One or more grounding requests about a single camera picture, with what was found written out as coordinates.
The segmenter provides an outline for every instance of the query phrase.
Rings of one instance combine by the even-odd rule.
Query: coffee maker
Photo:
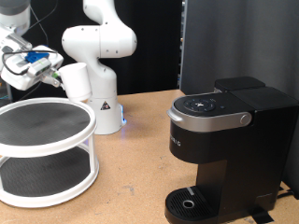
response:
[[[182,96],[167,111],[170,151],[198,164],[195,186],[166,198],[172,224],[224,223],[275,206],[298,101],[252,78],[215,87],[221,93]]]

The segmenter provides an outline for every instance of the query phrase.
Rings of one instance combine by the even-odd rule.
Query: tabletop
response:
[[[84,193],[48,208],[25,209],[0,203],[0,224],[108,223],[167,224],[164,202],[175,189],[195,185],[197,165],[169,151],[166,110],[179,90],[119,96],[127,124],[117,133],[96,135],[99,176]],[[278,199],[270,211],[275,223],[298,223],[299,202]],[[234,224],[253,224],[252,217]]]

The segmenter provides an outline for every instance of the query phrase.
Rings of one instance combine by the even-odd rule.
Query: cable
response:
[[[36,20],[38,21],[38,17],[37,15],[35,14],[34,10],[30,7],[31,11],[32,11],[32,14],[34,14],[34,16],[36,17]],[[43,33],[45,34],[46,36],[46,42],[47,42],[47,46],[49,45],[49,40],[48,40],[48,35],[46,33],[46,31],[44,30],[43,26],[41,24],[39,24],[40,26],[40,29],[43,31]]]
[[[40,87],[41,82],[39,82],[39,84],[31,91],[29,91],[26,95],[24,95],[19,101],[24,100],[25,98],[27,98],[27,96],[29,96],[31,93],[33,93],[34,91],[36,91],[38,89],[38,87]]]
[[[30,53],[30,52],[37,52],[37,53],[58,53],[57,51],[50,51],[50,50],[25,50],[25,51],[18,51],[18,52],[6,52],[2,55],[2,63],[3,63],[3,66],[8,70],[8,72],[12,73],[13,75],[16,75],[16,76],[22,76],[22,75],[25,75],[28,70],[29,70],[29,67],[23,71],[21,71],[20,73],[15,73],[13,71],[11,71],[8,66],[7,66],[7,63],[6,63],[6,59],[5,59],[5,56],[8,55],[8,54],[20,54],[20,53]]]
[[[45,20],[48,16],[50,16],[57,8],[58,6],[58,0],[56,0],[56,5],[54,7],[54,9],[51,11],[51,13],[49,13],[47,16],[45,16],[43,19],[41,19],[40,21],[37,21],[35,24],[33,24],[32,26],[29,27],[28,30],[30,30],[31,28],[33,28],[34,26],[38,25],[39,23],[41,23],[43,20]]]

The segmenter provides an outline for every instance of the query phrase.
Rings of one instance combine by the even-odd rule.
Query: black panel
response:
[[[261,87],[265,87],[265,84],[254,77],[231,77],[215,81],[215,88],[222,92]]]
[[[273,88],[232,91],[231,94],[257,110],[298,105],[298,101]]]

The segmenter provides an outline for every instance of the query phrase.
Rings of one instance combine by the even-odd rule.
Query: coffee maker drip tray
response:
[[[166,198],[165,215],[174,224],[212,224],[217,221],[217,214],[196,186],[170,193]]]

